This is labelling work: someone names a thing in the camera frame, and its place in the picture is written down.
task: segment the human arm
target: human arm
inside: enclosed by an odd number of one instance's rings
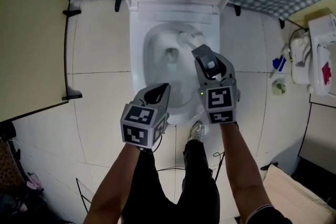
[[[234,123],[221,124],[227,176],[243,220],[258,208],[271,205],[263,181],[239,129]]]
[[[126,144],[93,197],[85,224],[118,223],[130,193],[140,151]]]

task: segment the white floor tile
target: white floor tile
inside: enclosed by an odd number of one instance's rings
[[[235,218],[229,218],[222,220],[219,224],[237,224]]]
[[[78,16],[74,73],[130,71],[129,10],[125,2],[82,0]]]
[[[72,76],[68,75],[69,85],[72,84],[71,78]],[[73,101],[19,119],[14,124],[17,138],[21,143],[85,162]]]
[[[65,184],[72,191],[79,195],[76,178],[80,181],[82,193],[88,198],[93,197],[93,181],[87,164],[73,161],[63,156],[57,156],[38,148],[30,149],[30,156],[35,162],[59,182]]]
[[[271,163],[278,163],[278,167],[286,174],[292,175],[298,165],[298,154],[302,144],[303,137],[293,141],[286,148],[276,149],[263,153],[256,157],[256,163],[261,174],[261,178],[264,180],[267,171],[261,171],[260,168]]]
[[[241,91],[240,101],[237,104],[237,122],[242,136],[245,139],[253,156],[256,156],[258,144],[263,128],[266,102],[266,73],[237,72],[236,79]],[[205,124],[205,135],[202,138],[209,166],[218,165],[216,152],[223,152],[223,139],[219,124],[209,124],[203,113],[200,120]],[[191,127],[196,120],[176,127],[176,165],[184,166],[183,151]]]
[[[286,93],[273,95],[272,83],[285,77]],[[284,150],[304,136],[310,110],[306,87],[294,85],[290,75],[276,74],[267,79],[267,99],[264,127],[257,155]]]
[[[40,164],[40,161],[42,160],[40,159],[40,156],[35,154],[37,151],[36,148],[28,148],[25,146],[19,146],[19,148],[22,150],[20,162],[25,172],[36,173],[40,179],[44,188],[42,196],[47,202],[48,206],[63,220],[74,223],[83,223],[87,213],[80,196],[71,187],[59,179],[61,178],[59,174],[57,174],[57,177],[54,176],[55,171],[57,171],[57,169],[61,169],[61,166],[54,170],[52,165],[50,165],[48,169],[53,172],[53,174],[50,174],[50,172],[46,171],[44,166]],[[76,172],[72,173],[74,176],[73,181],[76,184],[75,174]]]
[[[131,73],[75,74],[74,87],[83,94],[75,104],[86,161],[110,167],[124,146],[120,117],[134,98]]]
[[[96,193],[100,183],[103,181],[110,168],[91,164],[87,164],[87,166],[93,181],[93,192]]]
[[[70,10],[80,9],[80,3],[82,0],[72,0],[70,2]],[[73,17],[68,18],[68,28],[67,28],[67,52],[66,52],[66,59],[67,59],[67,74],[72,74],[72,61],[73,61],[73,46],[75,44],[75,36],[76,36],[76,25],[78,16],[76,15]]]
[[[252,156],[256,156],[265,115],[267,74],[236,73],[236,79],[241,92],[237,123]]]
[[[261,14],[261,19],[265,32],[267,72],[272,72],[272,61],[275,58],[279,59],[284,45],[289,42],[292,23],[285,21],[285,27],[281,29],[279,18],[273,15]],[[286,62],[281,73],[291,74],[291,63],[288,55],[286,55]]]
[[[14,124],[16,138],[21,143],[34,146],[33,136],[30,133],[29,117],[24,117],[12,122]]]
[[[336,108],[336,98],[332,95],[319,96],[316,93],[313,93],[310,96],[310,102],[315,104],[324,104]]]
[[[238,217],[239,212],[232,195],[230,183],[226,174],[225,165],[222,165],[220,168],[216,185],[219,191],[220,203],[221,203],[220,220]]]
[[[153,146],[156,149],[159,141]],[[175,166],[176,125],[169,125],[162,135],[162,142],[154,153],[157,170]]]
[[[233,7],[221,13],[221,51],[235,67],[235,71],[266,72],[264,30],[260,13],[241,10],[236,16]]]
[[[159,171],[159,179],[165,196],[175,202],[175,171]]]

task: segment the sneaker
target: sneaker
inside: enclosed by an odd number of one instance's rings
[[[188,141],[190,140],[201,141],[203,135],[204,135],[204,124],[200,121],[197,121],[191,128]]]

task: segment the leg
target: leg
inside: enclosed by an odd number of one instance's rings
[[[114,3],[114,11],[115,12],[119,12],[121,1],[122,0],[115,0],[115,3]]]
[[[235,11],[236,11],[236,15],[237,16],[240,16],[240,13],[241,13],[241,9],[240,9],[240,6],[238,6],[238,5],[234,5],[234,7],[235,7]]]
[[[190,140],[183,155],[185,178],[177,203],[183,218],[192,223],[219,223],[219,193],[208,167],[203,143]]]
[[[285,27],[285,21],[279,19],[279,22],[280,22],[280,28],[283,29]]]
[[[170,217],[174,217],[175,206],[162,190],[153,154],[141,152],[122,211],[123,223],[154,223],[159,219],[172,221]]]

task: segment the toilet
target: toilet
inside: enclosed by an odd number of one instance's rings
[[[290,42],[292,78],[307,86],[309,93],[328,95],[332,82],[332,59],[328,48],[336,46],[333,14],[308,22],[309,31]]]
[[[202,44],[219,53],[219,14],[228,0],[125,0],[130,10],[131,73],[135,93],[171,85],[170,124],[203,113],[191,51]]]

